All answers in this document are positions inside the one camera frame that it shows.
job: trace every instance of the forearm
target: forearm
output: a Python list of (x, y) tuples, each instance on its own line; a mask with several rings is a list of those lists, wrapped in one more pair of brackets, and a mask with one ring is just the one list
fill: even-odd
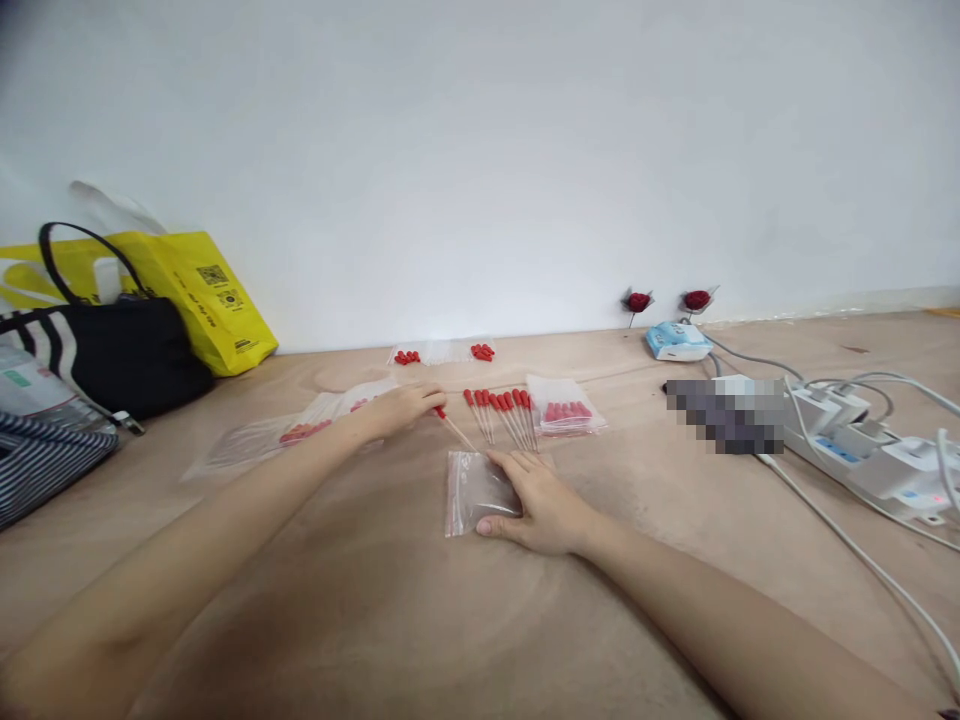
[(933, 718), (765, 595), (603, 516), (577, 554), (620, 585), (744, 718)]
[(368, 439), (345, 417), (144, 542), (10, 659), (12, 699), (41, 717), (123, 717), (184, 628)]

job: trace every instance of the yellow shopping bag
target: yellow shopping bag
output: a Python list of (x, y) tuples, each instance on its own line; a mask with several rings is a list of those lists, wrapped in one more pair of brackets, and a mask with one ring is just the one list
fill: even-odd
[[(103, 195), (148, 227), (163, 230)], [(276, 338), (207, 233), (122, 232), (106, 239), (127, 256), (147, 292), (174, 302), (194, 352), (215, 375), (239, 375), (276, 350)], [(126, 268), (96, 240), (64, 240), (52, 247), (60, 275), (81, 299), (99, 305), (121, 292), (139, 292)], [(0, 247), (0, 299), (7, 309), (64, 304), (36, 244)]]

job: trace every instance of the white wall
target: white wall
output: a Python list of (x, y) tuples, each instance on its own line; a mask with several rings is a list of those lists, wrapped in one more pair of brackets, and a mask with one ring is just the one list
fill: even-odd
[(960, 285), (956, 0), (34, 0), (0, 236), (83, 177), (216, 238), (286, 351)]

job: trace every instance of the plastic ziplock bag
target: plastic ziplock bag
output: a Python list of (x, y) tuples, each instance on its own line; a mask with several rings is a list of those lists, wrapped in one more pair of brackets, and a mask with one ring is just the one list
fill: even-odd
[(181, 482), (188, 482), (213, 475), (228, 468), (253, 466), (283, 451), (280, 438), (299, 416), (258, 420), (249, 425), (241, 425), (220, 436), (210, 448), (210, 452), (190, 466)]
[(533, 422), (541, 437), (594, 434), (607, 427), (575, 380), (527, 375)]
[(297, 416), (290, 428), (280, 437), (283, 447), (296, 445), (304, 438), (316, 435), (330, 427), (337, 418), (337, 408), (343, 393), (320, 393), (313, 402)]
[(420, 353), (420, 363), (423, 365), (442, 365), (448, 362), (477, 362), (470, 349), (474, 345), (487, 344), (490, 349), (496, 352), (497, 347), (493, 344), (493, 338), (473, 337), (460, 340), (420, 340), (417, 342), (400, 343), (395, 345), (390, 351), (390, 357), (387, 365), (397, 365), (397, 353), (418, 352)]
[(380, 397), (395, 387), (397, 387), (397, 381), (392, 377), (354, 385), (345, 393), (341, 393), (333, 419), (338, 420), (344, 415), (356, 412), (374, 398)]
[(487, 515), (523, 516), (523, 505), (510, 480), (485, 455), (449, 453), (445, 536), (473, 532)]

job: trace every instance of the wooden board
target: wooden board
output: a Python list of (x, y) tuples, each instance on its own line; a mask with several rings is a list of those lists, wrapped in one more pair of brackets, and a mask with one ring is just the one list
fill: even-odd
[[(811, 378), (896, 370), (958, 398), (958, 329), (910, 313), (712, 332)], [(759, 462), (708, 452), (666, 410), (661, 383), (706, 377), (706, 366), (654, 361), (641, 330), (504, 339), (497, 350), (492, 364), (432, 368), (388, 369), (387, 349), (272, 358), (151, 422), (145, 437), (0, 534), (0, 654), (229, 481), (180, 482), (226, 430), (393, 372), (443, 383), (449, 412), (480, 447), (457, 391), (513, 387), (534, 372), (578, 380), (610, 422), (598, 437), (544, 442), (590, 502), (759, 588), (932, 708), (949, 705), (941, 649), (870, 571)], [(754, 377), (779, 374), (733, 364)], [(896, 431), (931, 437), (943, 426), (960, 437), (956, 418), (909, 388), (889, 389)], [(722, 717), (669, 644), (585, 563), (476, 536), (444, 539), (455, 442), (424, 418), (330, 478), (191, 626), (134, 715)], [(796, 456), (782, 463), (960, 644), (960, 556), (858, 505)], [(943, 534), (960, 542), (956, 531)]]

